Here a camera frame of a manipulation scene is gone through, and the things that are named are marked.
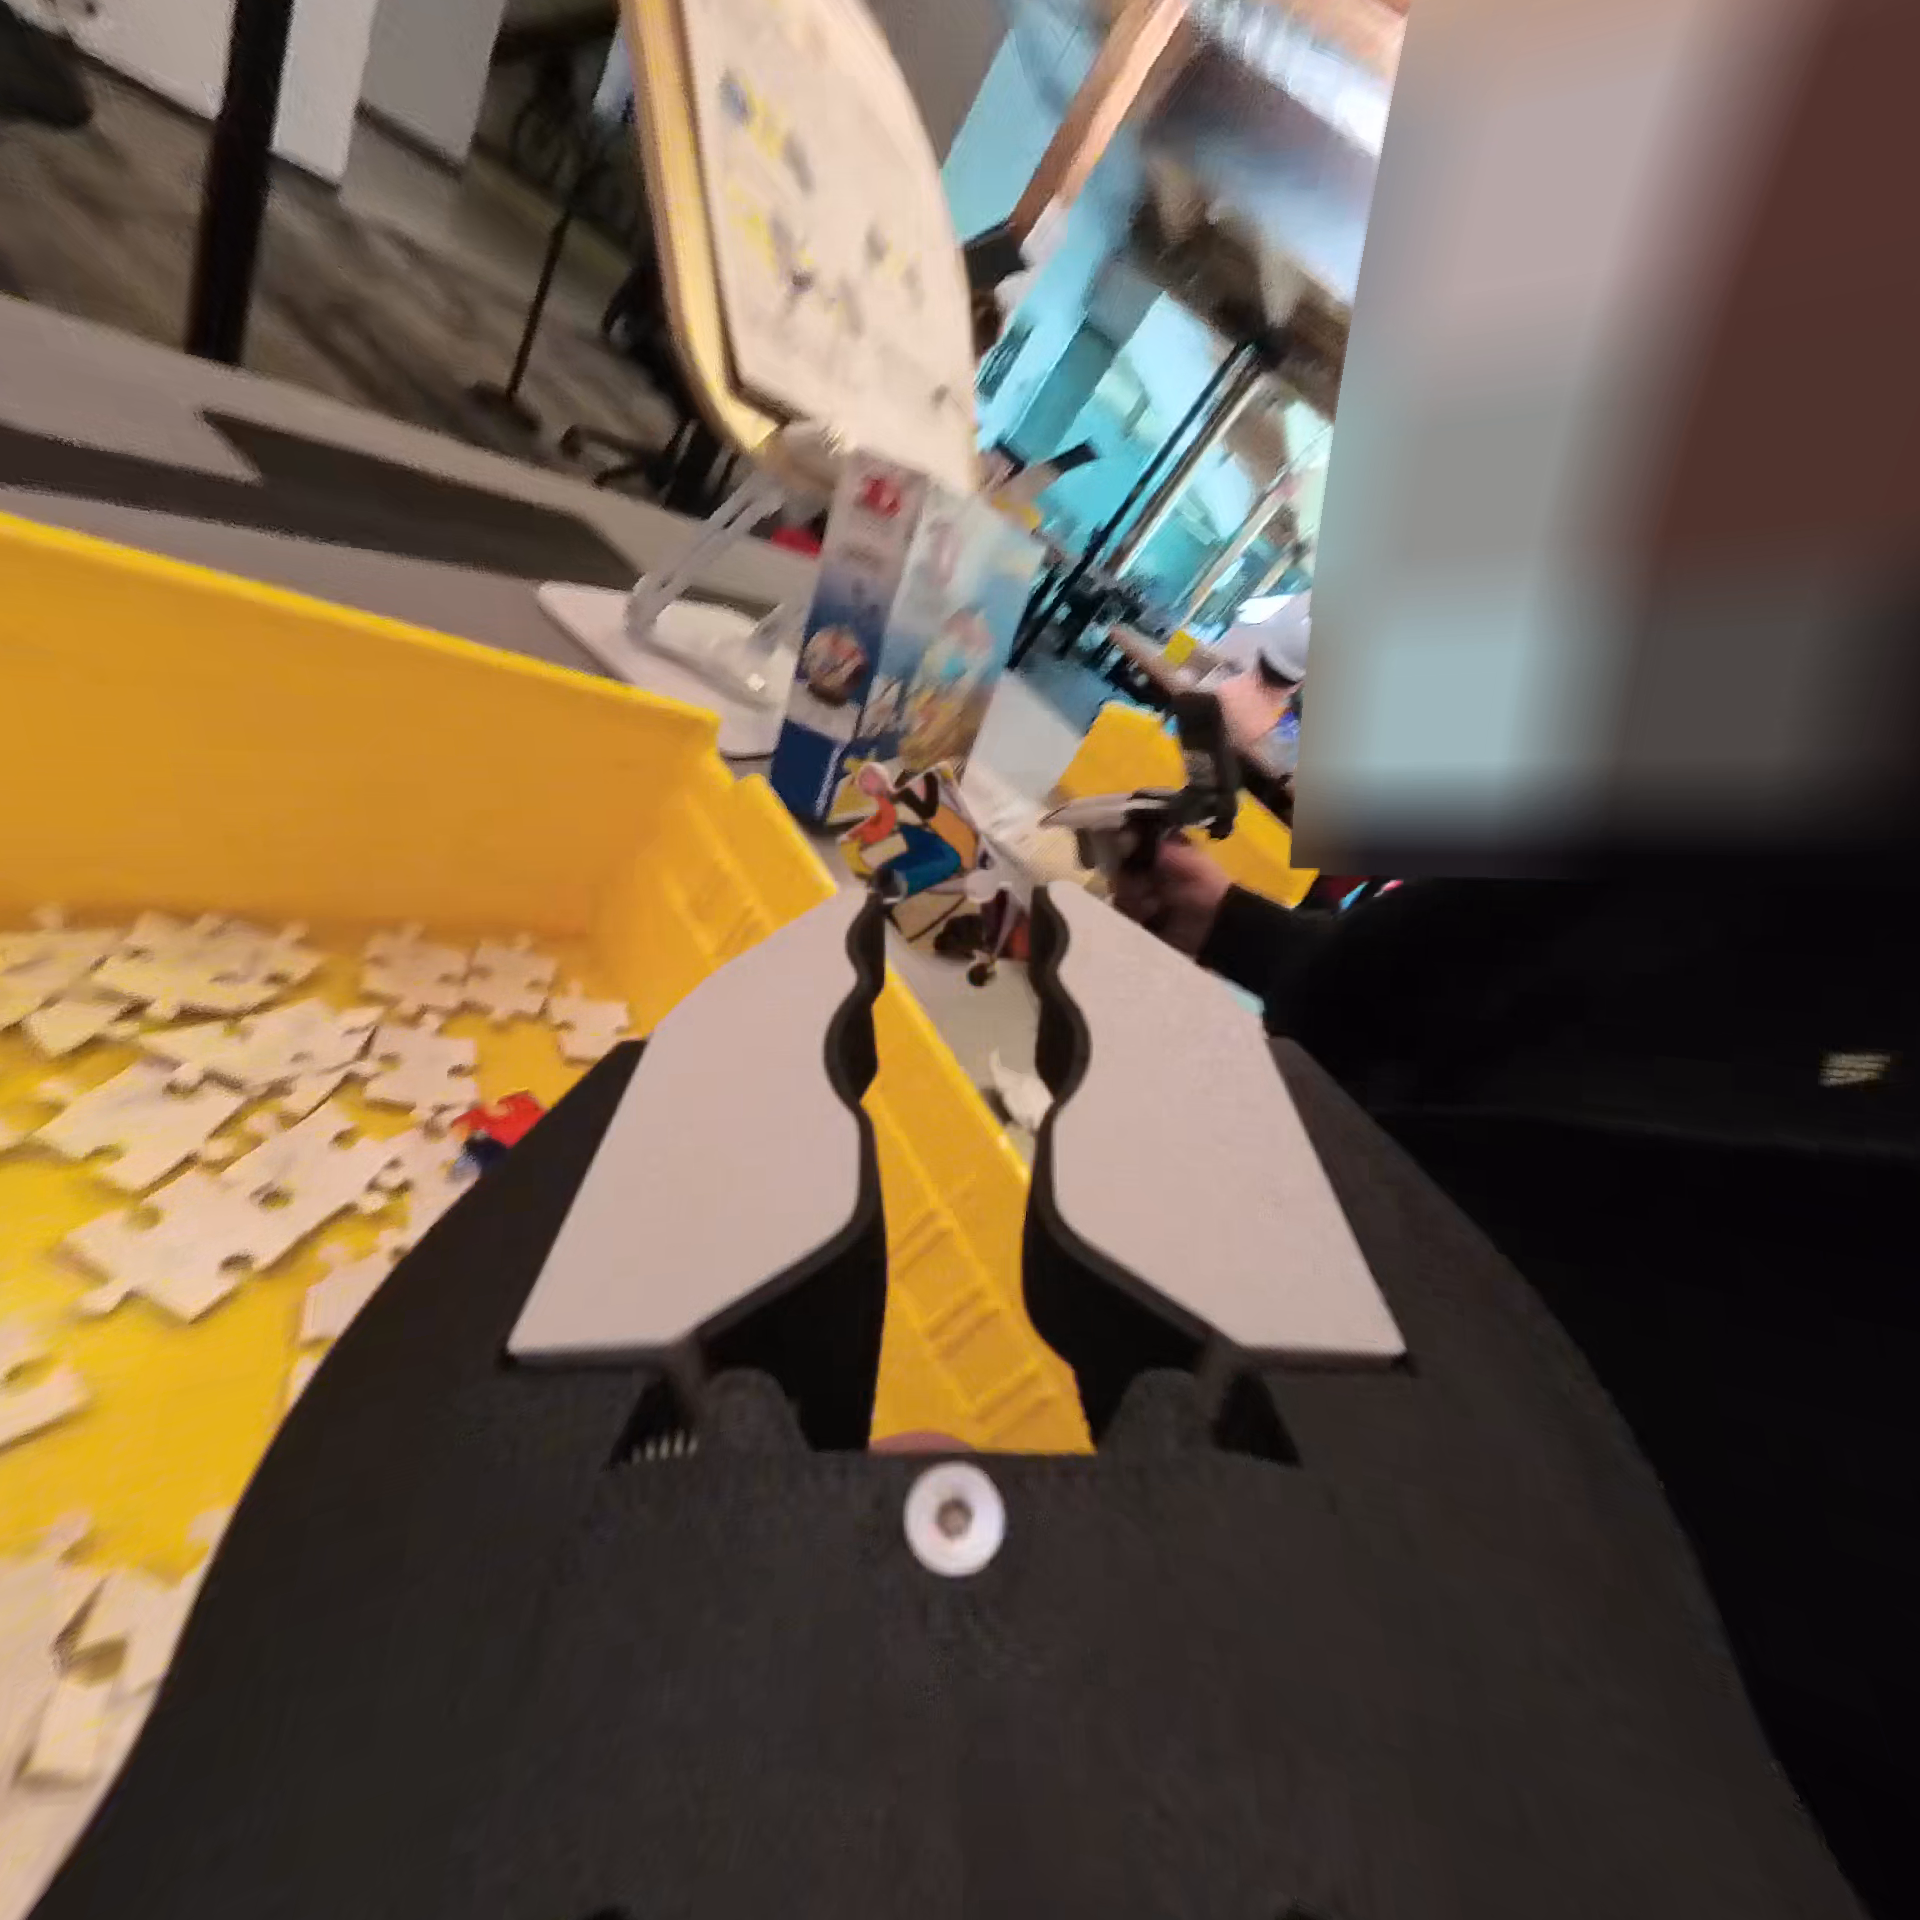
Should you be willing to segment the person's black clothing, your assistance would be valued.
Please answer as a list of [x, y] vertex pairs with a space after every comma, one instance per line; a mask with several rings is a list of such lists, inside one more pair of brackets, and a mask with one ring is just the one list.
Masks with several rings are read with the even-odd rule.
[[1586, 1353], [1841, 1870], [1914, 1916], [1914, 889], [1445, 884], [1418, 1021], [1313, 1061]]

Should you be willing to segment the person's right forearm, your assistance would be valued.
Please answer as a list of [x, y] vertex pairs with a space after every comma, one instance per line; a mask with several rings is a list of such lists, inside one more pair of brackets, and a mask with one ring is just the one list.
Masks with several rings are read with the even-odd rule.
[[1402, 1039], [1423, 1013], [1441, 879], [1409, 879], [1348, 908], [1293, 905], [1226, 886], [1196, 962], [1250, 994], [1264, 1026], [1320, 1065]]

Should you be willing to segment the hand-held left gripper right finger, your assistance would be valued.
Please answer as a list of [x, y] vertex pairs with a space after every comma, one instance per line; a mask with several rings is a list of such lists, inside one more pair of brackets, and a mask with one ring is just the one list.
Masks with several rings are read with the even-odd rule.
[[1047, 1093], [1022, 1290], [1101, 1447], [1132, 1389], [1181, 1375], [1214, 1428], [1270, 1368], [1407, 1365], [1260, 1013], [1070, 882], [1028, 910]]

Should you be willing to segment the person's right hand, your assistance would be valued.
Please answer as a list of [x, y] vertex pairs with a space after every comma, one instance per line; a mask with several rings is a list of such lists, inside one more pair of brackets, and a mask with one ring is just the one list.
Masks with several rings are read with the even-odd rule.
[[1229, 890], [1229, 874], [1181, 834], [1143, 842], [1111, 879], [1118, 911], [1188, 957], [1206, 945]]

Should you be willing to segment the pile of white puzzle pieces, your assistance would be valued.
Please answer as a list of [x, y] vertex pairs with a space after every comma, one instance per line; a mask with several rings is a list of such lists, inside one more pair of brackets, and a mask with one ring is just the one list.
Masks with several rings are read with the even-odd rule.
[[570, 952], [144, 914], [5, 937], [5, 1809], [128, 1753], [270, 1441], [469, 1190], [456, 1111], [638, 1031]]

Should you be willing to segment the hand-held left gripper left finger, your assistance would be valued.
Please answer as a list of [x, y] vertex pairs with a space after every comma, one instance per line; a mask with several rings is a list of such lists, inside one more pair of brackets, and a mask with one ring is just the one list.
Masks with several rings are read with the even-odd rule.
[[873, 1430], [886, 1296], [873, 1118], [885, 914], [836, 894], [689, 990], [508, 1169], [535, 1204], [524, 1375], [647, 1375], [696, 1418], [768, 1375], [817, 1450]]

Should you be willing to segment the white tablet stand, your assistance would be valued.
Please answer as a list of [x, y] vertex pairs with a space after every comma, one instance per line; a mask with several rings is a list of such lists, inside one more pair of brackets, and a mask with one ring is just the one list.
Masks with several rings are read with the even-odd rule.
[[789, 508], [820, 509], [847, 458], [847, 441], [823, 422], [778, 426], [701, 522], [692, 543], [625, 591], [542, 582], [544, 616], [614, 681], [706, 708], [727, 761], [768, 761], [799, 661], [807, 597], [789, 593], [749, 615], [692, 593], [709, 562]]

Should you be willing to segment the large joined puzzle ball section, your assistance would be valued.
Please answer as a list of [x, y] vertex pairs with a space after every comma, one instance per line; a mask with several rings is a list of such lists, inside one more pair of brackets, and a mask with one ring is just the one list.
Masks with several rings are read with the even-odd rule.
[[906, 768], [853, 757], [828, 825], [849, 877], [910, 942], [964, 967], [972, 986], [1028, 960], [1028, 879], [962, 790], [954, 758]]

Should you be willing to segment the colourful puzzle box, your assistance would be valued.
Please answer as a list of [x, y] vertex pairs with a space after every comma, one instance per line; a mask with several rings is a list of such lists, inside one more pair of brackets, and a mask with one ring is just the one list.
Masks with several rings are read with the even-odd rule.
[[1039, 575], [1039, 542], [984, 495], [849, 454], [799, 618], [769, 784], [823, 828], [860, 762], [959, 768]]

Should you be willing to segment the black pole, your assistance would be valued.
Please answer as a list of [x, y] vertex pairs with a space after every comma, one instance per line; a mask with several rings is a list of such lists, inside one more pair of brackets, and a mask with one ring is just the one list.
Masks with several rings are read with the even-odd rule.
[[231, 4], [223, 94], [209, 126], [183, 327], [186, 353], [226, 367], [244, 357], [295, 12], [295, 2]]

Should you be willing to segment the yellow plastic bin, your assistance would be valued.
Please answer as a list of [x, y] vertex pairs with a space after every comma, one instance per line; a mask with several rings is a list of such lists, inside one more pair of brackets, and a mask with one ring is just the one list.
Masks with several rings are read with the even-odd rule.
[[[1183, 757], [1170, 720], [1128, 704], [1103, 704], [1054, 793], [1068, 801], [1180, 784]], [[1301, 905], [1317, 882], [1317, 870], [1290, 864], [1288, 828], [1248, 785], [1238, 793], [1233, 830], [1225, 838], [1204, 832], [1196, 838], [1229, 879], [1269, 900]]]
[[[489, 647], [5, 517], [5, 930], [144, 911], [301, 926], [301, 990], [343, 1002], [360, 942], [529, 945], [629, 1007], [633, 1036], [776, 926], [830, 869], [716, 725]], [[73, 1840], [152, 1694], [80, 1608], [114, 1576], [133, 1625], [175, 1626], [287, 1409], [304, 1290], [400, 1230], [343, 1213], [194, 1322], [93, 1288], [64, 1238], [125, 1197], [30, 1141], [46, 1084], [136, 1061], [111, 1038], [49, 1062], [5, 1036], [5, 1405], [69, 1368], [84, 1393], [5, 1444], [5, 1880]]]

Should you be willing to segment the red blue single puzzle piece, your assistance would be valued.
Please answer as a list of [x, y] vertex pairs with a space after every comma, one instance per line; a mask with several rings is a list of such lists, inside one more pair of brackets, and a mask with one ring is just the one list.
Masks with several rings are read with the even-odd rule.
[[481, 1180], [535, 1130], [542, 1114], [546, 1114], [546, 1104], [529, 1090], [514, 1090], [456, 1111], [448, 1125], [458, 1144], [452, 1177], [458, 1183]]

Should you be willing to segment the thin black floor stand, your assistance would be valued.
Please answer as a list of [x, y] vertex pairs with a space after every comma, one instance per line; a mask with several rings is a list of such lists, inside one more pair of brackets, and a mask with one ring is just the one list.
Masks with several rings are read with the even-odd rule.
[[525, 301], [518, 325], [518, 338], [504, 374], [497, 378], [472, 378], [464, 385], [464, 396], [476, 406], [479, 406], [493, 420], [502, 420], [524, 433], [535, 433], [538, 429], [538, 414], [533, 406], [533, 402], [528, 402], [524, 385], [533, 365], [544, 311], [548, 305], [548, 297], [552, 294], [556, 276], [560, 273], [560, 263], [566, 249], [569, 233], [575, 226], [580, 207], [585, 204], [585, 191], [591, 181], [594, 165], [596, 153], [585, 151], [585, 156], [570, 172], [557, 210], [544, 233], [544, 252], [538, 253], [535, 287]]

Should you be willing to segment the tablet with yellow frame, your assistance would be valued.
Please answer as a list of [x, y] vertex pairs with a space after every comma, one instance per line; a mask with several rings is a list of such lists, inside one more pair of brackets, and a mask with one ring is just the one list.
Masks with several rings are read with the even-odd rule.
[[975, 492], [975, 357], [942, 165], [855, 2], [623, 2], [678, 365], [749, 458], [816, 426]]

